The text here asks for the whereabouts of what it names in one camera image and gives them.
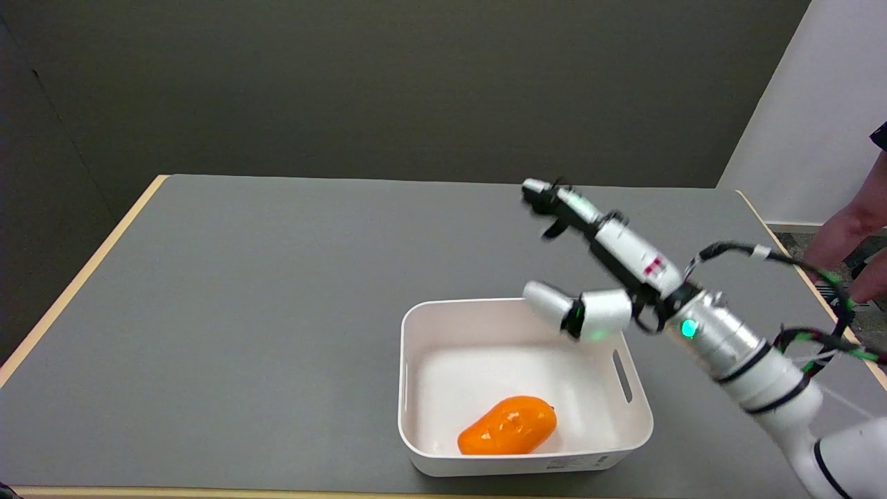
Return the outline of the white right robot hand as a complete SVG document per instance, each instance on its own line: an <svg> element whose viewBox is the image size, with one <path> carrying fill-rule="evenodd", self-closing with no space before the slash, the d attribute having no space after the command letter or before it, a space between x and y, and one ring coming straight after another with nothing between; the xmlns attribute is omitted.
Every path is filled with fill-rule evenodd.
<svg viewBox="0 0 887 499"><path fill-rule="evenodd" d="M526 304L570 339L590 341L624 331L631 322L647 335L662 333L666 322L701 294L665 254L629 227L623 212L600 211L561 181L526 179L520 190L532 214L552 222L543 240L575 231L618 284L612 290L570 296L545 282L527 282L522 292Z"/></svg>

